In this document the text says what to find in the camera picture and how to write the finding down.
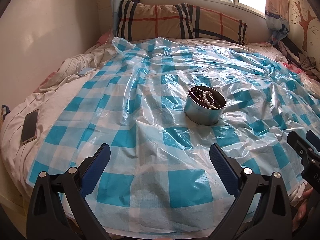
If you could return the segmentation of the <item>person's right hand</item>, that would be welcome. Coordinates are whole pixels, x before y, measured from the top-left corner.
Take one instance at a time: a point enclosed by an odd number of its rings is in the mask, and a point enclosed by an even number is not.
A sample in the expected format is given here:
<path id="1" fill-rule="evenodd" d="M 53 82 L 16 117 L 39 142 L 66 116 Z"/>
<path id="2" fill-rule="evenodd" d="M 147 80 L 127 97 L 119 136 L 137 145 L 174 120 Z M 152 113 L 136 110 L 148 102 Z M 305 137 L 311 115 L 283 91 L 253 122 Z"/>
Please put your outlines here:
<path id="1" fill-rule="evenodd" d="M 310 188 L 303 193 L 302 202 L 301 202 L 301 204 L 297 210 L 297 213 L 292 221 L 292 231 L 295 231 L 298 229 L 300 221 L 304 218 L 304 216 L 306 214 L 306 210 L 307 210 L 307 204 L 308 204 L 308 201 L 309 201 L 309 198 L 310 198 L 312 192 L 313 192 L 313 188 Z"/>

